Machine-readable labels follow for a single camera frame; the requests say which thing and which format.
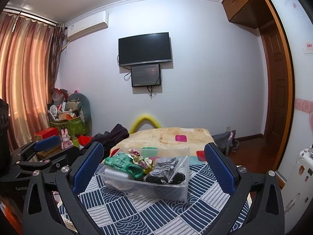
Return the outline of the clear plastic storage box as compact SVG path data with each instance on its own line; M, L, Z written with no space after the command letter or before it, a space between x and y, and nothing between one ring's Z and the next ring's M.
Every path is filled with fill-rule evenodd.
M187 201L190 149L121 147L98 171L112 190L146 198Z

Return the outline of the yellow-haired plush doll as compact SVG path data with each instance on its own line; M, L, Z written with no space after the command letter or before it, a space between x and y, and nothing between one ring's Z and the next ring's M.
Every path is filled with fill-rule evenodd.
M141 176L139 178L139 181L143 181L146 183L156 183L160 185L166 185L166 184L178 185L184 182L185 179L186 179L186 176L183 173L177 172L174 175L174 177L170 180L167 177L156 177L156 176L150 176L149 174L147 174L145 176Z

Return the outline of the beige patchwork blanket bed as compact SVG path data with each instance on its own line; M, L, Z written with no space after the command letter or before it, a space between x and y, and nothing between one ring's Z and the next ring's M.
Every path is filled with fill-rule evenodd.
M154 151L189 148L190 164L195 165L205 163L204 147L213 142L211 134L204 128L154 128L130 134L128 138L112 147L110 154L115 154L121 147Z

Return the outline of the green knitted cloth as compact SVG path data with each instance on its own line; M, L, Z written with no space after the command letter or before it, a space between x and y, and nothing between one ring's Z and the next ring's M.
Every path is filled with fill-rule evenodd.
M133 163L133 159L124 152L118 152L112 157L105 158L104 164L137 179L143 175L143 168Z

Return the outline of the orange striped curtain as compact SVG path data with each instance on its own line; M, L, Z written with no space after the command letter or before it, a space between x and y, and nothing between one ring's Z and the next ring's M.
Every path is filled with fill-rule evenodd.
M9 106L11 150L49 127L64 25L48 25L23 15L1 13L1 99Z

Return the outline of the green box of toys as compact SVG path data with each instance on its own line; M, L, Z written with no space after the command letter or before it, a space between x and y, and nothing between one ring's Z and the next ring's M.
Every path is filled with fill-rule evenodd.
M70 137L84 135L85 129L81 119L71 110L66 111L65 106L70 94L65 89L54 88L52 103L48 104L48 117L51 127L59 131L67 129Z

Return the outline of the wooden overhead cabinet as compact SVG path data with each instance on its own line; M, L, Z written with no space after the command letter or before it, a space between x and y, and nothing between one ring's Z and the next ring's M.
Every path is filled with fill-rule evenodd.
M265 0L223 0L228 21L257 29L273 20Z

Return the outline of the yellow curved cushion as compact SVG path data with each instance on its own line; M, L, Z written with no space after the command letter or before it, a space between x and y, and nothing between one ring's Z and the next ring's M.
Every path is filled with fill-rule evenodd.
M143 114L139 116L128 130L129 134L133 134L139 130L139 128L144 124L150 124L153 128L161 128L160 123L148 114Z

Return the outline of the brown wooden door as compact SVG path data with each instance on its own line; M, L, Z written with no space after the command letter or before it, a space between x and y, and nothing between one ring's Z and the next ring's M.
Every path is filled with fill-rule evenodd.
M268 77L268 107L265 140L276 158L272 169L277 170L289 139L294 110L294 73L285 30L270 0L264 0L273 20L260 27Z

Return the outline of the white suitcase with stickers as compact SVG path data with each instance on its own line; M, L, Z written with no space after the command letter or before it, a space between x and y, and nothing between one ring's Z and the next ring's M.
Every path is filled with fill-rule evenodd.
M306 148L299 153L291 176L281 190L286 234L294 228L312 200L312 165L312 149Z

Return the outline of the red box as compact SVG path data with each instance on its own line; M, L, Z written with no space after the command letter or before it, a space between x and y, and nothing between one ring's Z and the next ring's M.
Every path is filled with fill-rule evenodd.
M44 129L38 133L34 134L34 139L36 141L41 141L43 139L50 138L52 136L59 136L58 129L56 127L50 127L48 129Z

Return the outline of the grey backpack on floor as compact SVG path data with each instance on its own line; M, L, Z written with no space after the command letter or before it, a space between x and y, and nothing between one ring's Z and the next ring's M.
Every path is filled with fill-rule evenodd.
M216 134L212 136L216 146L221 152L228 156L230 152L236 152L239 147L239 141L235 139L236 131L232 130L222 134Z

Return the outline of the yellow floral scarf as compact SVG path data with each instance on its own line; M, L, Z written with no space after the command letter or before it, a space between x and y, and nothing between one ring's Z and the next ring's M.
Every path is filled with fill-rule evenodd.
M153 167L153 160L147 157L143 157L141 153L135 149L128 149L130 157L133 159L133 163L139 165L143 169L150 169Z

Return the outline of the bagged grey knitted cloth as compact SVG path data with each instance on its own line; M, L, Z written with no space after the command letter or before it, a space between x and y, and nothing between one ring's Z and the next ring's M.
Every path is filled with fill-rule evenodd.
M158 158L153 170L149 173L150 176L167 177L169 180L174 177L177 172L183 171L186 158L183 157L162 157Z

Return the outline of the white air conditioner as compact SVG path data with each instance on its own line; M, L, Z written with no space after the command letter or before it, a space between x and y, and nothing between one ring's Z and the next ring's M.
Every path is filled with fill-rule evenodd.
M87 16L67 27L68 41L75 41L88 34L108 28L109 14L106 11Z

